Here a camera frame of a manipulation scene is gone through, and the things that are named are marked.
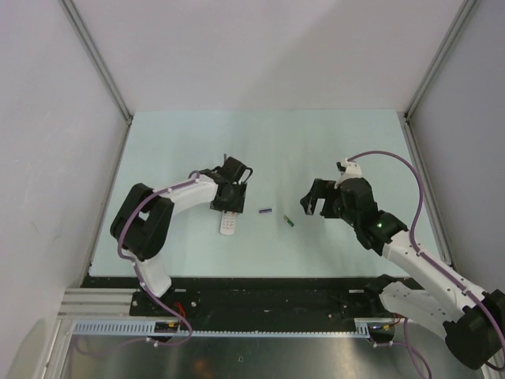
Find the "wire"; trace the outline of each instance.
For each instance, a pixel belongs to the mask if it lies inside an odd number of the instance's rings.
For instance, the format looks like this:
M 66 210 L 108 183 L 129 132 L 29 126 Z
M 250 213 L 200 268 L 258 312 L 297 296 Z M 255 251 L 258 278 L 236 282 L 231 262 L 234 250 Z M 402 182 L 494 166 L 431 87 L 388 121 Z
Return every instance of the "wire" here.
M 398 325 L 400 322 L 402 322 L 402 316 L 395 313 L 395 323 L 393 324 L 393 326 Z
M 410 227 L 410 232 L 409 232 L 410 244 L 412 245 L 412 247 L 414 248 L 414 250 L 416 251 L 416 253 L 418 253 L 418 255 L 420 257 L 423 257 L 433 268 L 435 268 L 437 271 L 441 272 L 445 277 L 447 277 L 456 287 L 458 287 L 460 290 L 462 290 L 463 293 L 466 292 L 466 294 L 468 295 L 468 297 L 471 298 L 473 302 L 475 302 L 475 304 L 482 310 L 482 312 L 484 312 L 485 316 L 489 319 L 489 321 L 491 322 L 492 327 L 495 329 L 495 332 L 498 335 L 499 341 L 500 341 L 500 343 L 502 345 L 503 354 L 505 355 L 505 336 L 503 336 L 503 332 L 501 331 L 501 329 L 499 328 L 498 324 L 496 323 L 495 318 L 491 315 L 491 312 L 489 312 L 489 310 L 478 299 L 477 296 L 475 296 L 471 291 L 468 291 L 467 286 L 465 286 L 464 284 L 462 284 L 457 278 L 453 277 L 441 265 L 439 265 L 438 263 L 436 263 L 436 261 L 433 260 L 428 254 L 426 254 L 425 252 L 422 252 L 421 249 L 420 249 L 420 247 L 419 247 L 419 245 L 416 243 L 415 229 L 416 229 L 416 226 L 417 226 L 417 221 L 419 220 L 419 216 L 421 215 L 423 201 L 425 199 L 425 195 L 424 195 L 425 188 L 423 186 L 423 182 L 421 180 L 421 176 L 419 176 L 419 174 L 416 172 L 416 169 L 412 166 L 412 164 L 410 164 L 406 159 L 402 158 L 401 156 L 399 156 L 397 154 L 394 154 L 393 152 L 385 152 L 385 151 L 382 151 L 382 150 L 372 150 L 372 151 L 369 151 L 369 152 L 362 152 L 361 154 L 357 154 L 355 156 L 352 156 L 348 160 L 349 161 L 354 161 L 355 159 L 361 158 L 362 156 L 369 156 L 369 155 L 372 155 L 372 154 L 379 154 L 379 155 L 383 155 L 383 156 L 393 157 L 393 158 L 401 161 L 402 163 L 404 163 L 410 169 L 410 171 L 412 171 L 413 176 L 416 178 L 417 187 L 419 188 L 419 202 L 417 204 L 416 214 L 415 214 L 415 216 L 413 218 L 413 221 L 412 221 L 412 226 Z M 413 348 L 408 343 L 406 345 L 407 345 L 407 348 L 409 349 L 410 357 L 412 357 L 413 356 L 413 350 L 412 350 Z M 486 362 L 485 364 L 486 364 L 486 366 L 490 367 L 493 370 L 496 370 L 496 371 L 505 371 L 505 364 L 503 364 L 502 367 L 494 366 L 493 364 L 491 364 L 489 362 Z
M 374 347 L 392 347 L 392 346 L 401 346 L 401 347 L 407 347 L 406 343 L 403 342 L 390 342 L 390 343 L 377 343 L 374 340 L 370 339 L 370 342 L 373 343 Z M 426 362 L 425 357 L 421 355 L 419 351 L 417 351 L 415 348 L 412 347 L 412 352 L 414 355 L 416 355 L 425 365 L 426 370 L 428 371 L 428 379 L 432 379 L 432 369 L 430 368 L 428 362 Z
M 180 188 L 184 188 L 186 186 L 190 186 L 193 183 L 196 183 L 196 180 L 197 179 L 190 179 L 187 182 L 183 182 L 183 183 L 177 184 L 175 186 L 171 186 L 170 190 L 177 190 L 177 189 L 180 189 Z M 124 241 L 125 241 L 126 233 L 128 232 L 129 227 L 131 226 L 132 222 L 135 220 L 135 218 L 137 217 L 137 215 L 140 213 L 140 211 L 142 210 L 142 208 L 149 201 L 153 200 L 155 197 L 157 197 L 159 195 L 162 195 L 164 193 L 167 193 L 168 191 L 169 191 L 169 188 L 165 188 L 165 189 L 161 189 L 159 191 L 156 191 L 156 192 L 152 193 L 151 195 L 147 196 L 144 200 L 142 200 L 142 202 L 140 204 L 138 204 L 138 206 L 135 208 L 135 210 L 133 211 L 133 213 L 126 220 L 125 226 L 123 227 L 123 230 L 122 230 L 121 234 L 119 235 L 119 239 L 118 239 L 118 255 L 119 255 L 120 258 L 127 259 L 128 261 L 132 262 L 133 269 L 135 270 L 135 273 L 137 274 L 137 278 L 140 281 L 140 286 L 152 298 L 152 300 L 158 306 L 160 306 L 162 309 L 164 309 L 168 313 L 170 313 L 170 314 L 174 315 L 175 317 L 177 317 L 179 320 L 181 320 L 187 326 L 187 328 L 189 330 L 189 334 L 185 338 L 183 338 L 182 340 L 177 341 L 177 342 L 170 342 L 170 343 L 164 343 L 164 342 L 158 342 L 158 341 L 156 342 L 157 344 L 161 344 L 163 346 L 177 346 L 177 345 L 183 344 L 184 342 L 187 342 L 191 338 L 191 336 L 193 335 L 193 328 L 191 327 L 191 324 L 185 319 L 185 317 L 183 317 L 181 314 L 177 313 L 176 311 L 172 310 L 170 307 L 166 306 L 163 302 L 161 302 L 159 300 L 159 298 L 156 297 L 155 294 L 152 293 L 151 289 L 149 289 L 149 287 L 144 282 L 144 278 L 143 278 L 142 274 L 140 273 L 139 268 L 137 267 L 137 263 L 135 262 L 135 259 L 133 259 L 132 257 L 129 257 L 129 256 L 125 255 L 122 252 L 122 246 L 124 246 Z
M 137 343 L 137 342 L 141 342 L 141 341 L 147 341 L 147 338 L 148 337 L 139 337 L 139 338 L 132 338 L 131 340 L 126 340 L 125 342 L 123 343 L 120 343 L 119 345 L 116 345 L 116 346 L 113 346 L 111 348 L 108 348 L 108 349 L 105 349 L 105 350 L 101 350 L 101 351 L 93 351 L 93 352 L 90 352 L 90 351 L 84 351 L 82 350 L 80 347 L 79 347 L 79 341 L 80 341 L 80 338 L 82 336 L 79 336 L 75 341 L 73 341 L 72 343 L 72 347 L 76 349 L 76 351 L 79 353 L 79 354 L 82 354 L 82 355 L 85 355 L 87 357 L 92 357 L 92 358 L 98 358 L 102 355 L 108 355 L 108 354 L 112 354 L 114 353 L 115 351 L 123 348 L 124 346 L 126 345 L 130 345 L 131 343 Z
M 416 368 L 416 371 L 417 373 L 419 374 L 420 377 L 422 377 L 423 379 L 426 379 L 425 375 L 423 374 L 423 370 L 422 368 L 419 366 L 419 363 L 417 363 L 414 355 L 414 348 L 412 346 L 410 346 L 410 342 L 409 342 L 409 330 L 407 328 L 407 323 L 409 322 L 409 319 L 406 318 L 404 321 L 403 321 L 403 337 L 405 338 L 405 345 L 407 346 L 407 350 L 409 351 L 409 355 L 410 355 L 410 359 L 412 360 L 412 363 L 413 363 L 413 366 Z
M 253 172 L 254 172 L 254 170 L 253 170 L 251 167 L 247 167 L 245 170 L 246 170 L 246 171 L 249 171 L 249 175 L 248 175 L 248 177 L 247 177 L 247 178 L 245 178 L 245 181 L 243 181 L 242 183 L 246 183 L 246 182 L 249 180 L 249 178 L 250 178 L 251 176 L 253 176 Z

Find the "robotic arm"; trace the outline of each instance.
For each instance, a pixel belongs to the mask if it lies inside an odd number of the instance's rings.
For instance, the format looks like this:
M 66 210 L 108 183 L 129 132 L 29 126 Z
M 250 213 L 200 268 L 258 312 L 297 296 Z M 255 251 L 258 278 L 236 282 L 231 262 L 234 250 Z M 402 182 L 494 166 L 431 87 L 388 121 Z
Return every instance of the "robotic arm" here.
M 233 157 L 228 157 L 222 167 L 205 169 L 196 173 L 196 178 L 178 183 L 166 192 L 149 201 L 136 215 L 129 226 L 122 248 L 123 254 L 134 260 L 145 285 L 156 296 L 162 296 L 171 286 L 161 261 L 170 220 L 173 216 L 198 204 L 211 203 L 211 209 L 224 212 L 244 211 L 247 178 L 243 174 L 253 170 Z M 132 187 L 110 227 L 110 233 L 120 241 L 123 228 L 135 209 L 148 196 L 157 191 L 139 183 Z
M 465 366 L 479 369 L 500 348 L 498 333 L 475 298 L 488 309 L 503 332 L 505 295 L 491 294 L 460 276 L 424 246 L 415 248 L 407 226 L 379 210 L 372 187 L 355 162 L 337 163 L 337 181 L 315 179 L 300 200 L 305 214 L 313 215 L 318 199 L 324 199 L 321 216 L 343 219 L 367 250 L 408 272 L 425 291 L 413 291 L 390 276 L 381 276 L 376 287 L 384 308 L 412 319 L 445 339 L 452 354 Z

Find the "metal frame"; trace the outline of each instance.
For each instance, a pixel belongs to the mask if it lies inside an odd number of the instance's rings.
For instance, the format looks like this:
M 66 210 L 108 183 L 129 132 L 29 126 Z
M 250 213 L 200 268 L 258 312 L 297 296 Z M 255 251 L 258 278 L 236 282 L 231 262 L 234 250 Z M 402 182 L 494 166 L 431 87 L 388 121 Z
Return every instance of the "metal frame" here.
M 105 62 L 103 61 L 98 48 L 96 47 L 91 35 L 86 28 L 86 25 L 80 16 L 73 0 L 59 0 L 62 8 L 69 18 L 69 22 L 74 27 L 77 36 L 83 44 L 84 49 L 88 53 L 90 59 L 92 60 L 93 66 L 97 69 L 98 74 L 103 80 L 104 85 L 111 94 L 116 107 L 119 109 L 122 117 L 125 119 L 127 126 L 131 125 L 133 116 L 129 111 L 128 107 L 123 100 L 121 93 L 117 85 L 108 70 Z M 447 56 L 451 52 L 455 42 L 461 35 L 462 30 L 466 26 L 468 20 L 473 15 L 478 3 L 481 0 L 465 0 L 462 7 L 460 8 L 457 17 L 454 19 L 449 31 L 447 32 L 436 56 L 432 60 L 423 81 L 421 82 L 419 88 L 417 89 L 414 97 L 412 98 L 410 105 L 408 106 L 405 114 L 400 114 L 400 124 L 402 126 L 403 133 L 405 135 L 407 147 L 411 159 L 418 169 L 421 177 L 426 185 L 426 207 L 428 210 L 428 217 L 432 224 L 432 228 L 435 232 L 436 243 L 439 251 L 442 255 L 442 259 L 446 262 L 451 260 L 450 247 L 447 240 L 447 234 L 443 229 L 443 223 L 438 212 L 436 205 L 436 200 L 433 196 L 432 185 L 429 180 L 425 165 L 421 156 L 421 152 L 417 146 L 417 142 L 412 132 L 412 126 L 410 124 L 410 119 L 417 109 L 422 98 L 429 89 L 430 84 L 436 77 L 437 72 L 443 65 Z M 89 262 L 92 259 L 92 252 L 95 248 L 95 244 L 99 235 L 99 230 L 103 224 L 103 215 L 107 209 L 108 202 L 110 200 L 110 195 L 112 188 L 114 186 L 115 177 L 118 172 L 119 164 L 121 162 L 122 153 L 125 149 L 126 140 L 128 137 L 128 129 L 126 128 L 124 136 L 122 136 L 122 146 L 118 153 L 118 158 L 115 163 L 114 173 L 110 180 L 109 189 L 107 191 L 106 200 L 104 201 L 103 209 L 100 213 L 100 221 L 97 223 L 95 229 L 95 236 L 90 245 L 88 262 L 84 267 L 84 271 L 81 275 L 81 280 L 84 278 L 88 271 Z M 151 320 L 165 320 L 173 321 L 173 317 L 130 317 L 129 316 L 129 305 L 132 301 L 134 289 L 69 289 L 65 293 L 65 297 L 62 301 L 62 307 L 58 315 L 57 324 L 54 327 L 54 331 L 51 337 L 51 344 L 44 356 L 44 365 L 38 374 L 38 378 L 44 379 L 59 379 L 63 371 L 65 364 L 66 353 L 70 346 L 70 338 L 73 334 L 74 328 L 77 326 L 81 328 L 83 325 L 95 322 L 99 324 L 110 324 L 114 322 L 121 325 L 132 325 L 133 323 L 144 322 L 149 323 Z M 383 321 L 381 319 L 356 319 L 357 326 L 359 326 L 359 333 L 364 334 L 366 330 L 367 323 L 376 323 Z M 493 359 L 495 364 L 498 364 L 501 359 Z M 482 373 L 486 379 L 494 379 L 502 377 L 499 373 L 490 370 L 488 367 L 484 366 L 482 368 Z
M 121 160 L 122 160 L 123 154 L 125 152 L 128 136 L 129 136 L 129 127 L 125 128 L 125 130 L 123 132 L 122 139 L 121 139 L 121 146 L 119 147 L 118 154 L 114 160 L 114 168 L 112 171 L 112 175 L 110 176 L 109 182 L 107 183 L 107 191 L 106 191 L 105 197 L 101 203 L 102 207 L 100 209 L 99 218 L 97 219 L 96 224 L 95 224 L 95 229 L 93 230 L 92 240 L 89 244 L 88 251 L 86 253 L 86 259 L 84 261 L 85 263 L 81 269 L 80 275 L 79 275 L 76 283 L 73 284 L 75 287 L 79 287 L 82 284 L 84 278 L 88 274 L 89 266 L 93 260 L 93 257 L 95 256 L 96 244 L 98 243 L 100 231 L 101 231 L 102 225 L 105 221 L 105 213 L 107 211 L 107 207 L 109 206 L 110 198 L 112 196 L 112 190 L 114 189 L 114 184 L 116 183 L 116 178 L 117 178 L 118 172 L 119 172 L 119 166 L 121 165 Z
M 459 8 L 458 14 L 452 21 L 449 30 L 447 31 L 439 49 L 437 50 L 435 57 L 430 63 L 425 76 L 423 77 L 421 84 L 414 93 L 413 98 L 410 101 L 409 106 L 406 109 L 406 119 L 410 120 L 412 115 L 416 111 L 419 103 L 422 101 L 423 97 L 428 92 L 431 83 L 439 72 L 440 68 L 443 66 L 447 57 L 451 53 L 453 47 L 458 41 L 460 35 L 462 34 L 465 27 L 468 25 L 468 21 L 472 18 L 475 9 L 481 3 L 482 0 L 465 0 L 461 7 Z
M 103 61 L 103 58 L 100 55 L 99 50 L 96 47 L 95 42 L 93 41 L 93 38 L 89 34 L 88 28 L 86 28 L 86 24 L 84 23 L 82 17 L 80 16 L 77 7 L 73 3 L 73 0 L 59 0 L 59 1 L 60 4 L 62 5 L 63 11 L 69 18 L 70 24 L 76 31 L 77 37 L 79 37 L 79 40 L 82 42 L 82 45 L 86 50 L 86 53 L 88 53 L 88 56 L 93 63 L 93 66 L 96 68 L 98 75 L 102 78 L 105 87 L 112 96 L 112 99 L 116 104 L 116 107 L 118 107 L 128 126 L 131 125 L 133 119 L 132 113 L 126 106 L 126 103 L 123 100 L 121 93 L 119 92 L 118 86 L 115 84 L 112 75 L 110 74 L 107 65 Z
M 454 262 L 451 255 L 449 238 L 447 237 L 447 232 L 443 226 L 442 216 L 439 212 L 440 208 L 436 203 L 436 199 L 433 193 L 432 181 L 428 176 L 421 150 L 419 149 L 416 138 L 413 134 L 412 126 L 410 122 L 407 122 L 405 115 L 398 113 L 398 119 L 402 127 L 403 136 L 405 137 L 405 142 L 409 150 L 412 164 L 416 168 L 417 173 L 419 173 L 423 183 L 425 184 L 426 212 L 428 213 L 428 218 L 430 224 L 432 225 L 432 230 L 433 234 L 435 235 L 435 242 L 440 253 L 440 258 L 444 263 L 452 265 Z

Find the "marker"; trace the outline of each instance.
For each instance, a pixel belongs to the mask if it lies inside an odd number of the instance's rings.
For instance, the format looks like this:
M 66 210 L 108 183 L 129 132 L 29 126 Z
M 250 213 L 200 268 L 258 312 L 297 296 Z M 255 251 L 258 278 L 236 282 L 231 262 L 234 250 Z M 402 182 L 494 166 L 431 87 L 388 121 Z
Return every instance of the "marker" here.
M 284 220 L 291 226 L 294 227 L 293 221 L 290 220 L 290 218 L 286 215 L 284 215 Z

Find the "white remote control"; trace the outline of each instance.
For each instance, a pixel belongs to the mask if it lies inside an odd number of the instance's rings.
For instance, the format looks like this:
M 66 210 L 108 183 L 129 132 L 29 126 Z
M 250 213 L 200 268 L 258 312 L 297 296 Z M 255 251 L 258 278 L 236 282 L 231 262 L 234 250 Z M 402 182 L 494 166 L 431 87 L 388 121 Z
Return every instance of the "white remote control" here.
M 222 235 L 232 235 L 235 232 L 236 219 L 236 212 L 223 211 L 221 214 L 221 229 L 219 230 Z

